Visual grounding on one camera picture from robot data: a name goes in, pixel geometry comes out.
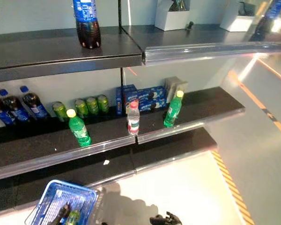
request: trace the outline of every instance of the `red bottle cap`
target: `red bottle cap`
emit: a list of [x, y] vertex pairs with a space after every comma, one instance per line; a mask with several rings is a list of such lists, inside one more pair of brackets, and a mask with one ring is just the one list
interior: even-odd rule
[[133, 102], [130, 103], [130, 108], [132, 108], [132, 109], [136, 109], [137, 106], [138, 106], [138, 104], [137, 104], [136, 101], [133, 101]]

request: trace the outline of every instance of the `water bottle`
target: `water bottle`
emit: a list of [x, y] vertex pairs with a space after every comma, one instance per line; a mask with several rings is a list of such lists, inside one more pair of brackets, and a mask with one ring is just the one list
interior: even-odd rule
[[73, 0], [78, 39], [82, 47], [101, 46], [101, 34], [97, 20], [95, 0]]
[[11, 126], [15, 125], [15, 117], [13, 114], [8, 110], [8, 108], [3, 104], [0, 99], [0, 120], [6, 125]]
[[179, 90], [177, 91], [177, 96], [174, 97], [171, 102], [170, 106], [167, 112], [167, 115], [163, 121], [163, 124], [169, 128], [174, 125], [174, 122], [180, 112], [181, 106], [182, 106], [182, 97], [184, 95], [184, 92]]
[[67, 116], [70, 118], [69, 127], [76, 137], [79, 145], [81, 147], [89, 146], [92, 141], [83, 120], [76, 116], [74, 109], [67, 110]]
[[3, 103], [9, 108], [11, 113], [21, 122], [30, 122], [30, 117], [27, 111], [24, 109], [20, 100], [16, 96], [8, 96], [8, 92], [5, 89], [0, 90], [0, 95], [3, 98]]
[[133, 101], [130, 103], [127, 120], [128, 120], [128, 132], [131, 135], [137, 135], [140, 127], [140, 111], [139, 111], [138, 102]]
[[45, 119], [49, 116], [49, 113], [35, 93], [29, 92], [26, 86], [20, 87], [20, 90], [24, 93], [23, 102], [32, 110], [38, 119]]

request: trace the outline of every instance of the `yellow bottle cap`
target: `yellow bottle cap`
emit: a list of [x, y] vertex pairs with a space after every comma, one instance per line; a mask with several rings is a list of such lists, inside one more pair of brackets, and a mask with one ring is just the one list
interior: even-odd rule
[[184, 95], [184, 92], [183, 92], [183, 91], [181, 91], [181, 90], [177, 91], [177, 97], [178, 97], [178, 98], [182, 98], [183, 95]]
[[67, 110], [67, 116], [70, 117], [70, 118], [73, 118], [76, 116], [76, 112], [74, 109], [68, 109]]

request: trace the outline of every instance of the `oreo box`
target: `oreo box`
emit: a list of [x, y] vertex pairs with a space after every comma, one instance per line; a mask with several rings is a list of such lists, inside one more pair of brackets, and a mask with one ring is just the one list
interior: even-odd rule
[[122, 114], [122, 93], [135, 91], [136, 87], [134, 84], [125, 85], [122, 88], [116, 88], [116, 104], [117, 104], [117, 115]]
[[166, 89], [163, 86], [145, 88], [136, 91], [130, 91], [124, 93], [126, 113], [128, 112], [129, 103], [135, 100], [137, 101], [152, 101], [156, 98], [164, 98], [166, 95]]
[[148, 111], [152, 109], [158, 109], [165, 107], [167, 105], [166, 98], [154, 98], [151, 101], [142, 100], [139, 102], [139, 110], [140, 112]]

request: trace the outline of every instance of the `blue bottle cap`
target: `blue bottle cap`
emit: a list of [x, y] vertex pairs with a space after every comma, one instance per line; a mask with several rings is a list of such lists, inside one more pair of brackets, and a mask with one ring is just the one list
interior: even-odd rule
[[27, 86], [22, 86], [22, 87], [20, 87], [20, 90], [21, 90], [21, 92], [23, 92], [23, 93], [29, 91], [29, 89], [28, 89]]
[[1, 89], [1, 90], [0, 90], [0, 95], [1, 95], [1, 96], [6, 96], [6, 95], [8, 95], [7, 90]]

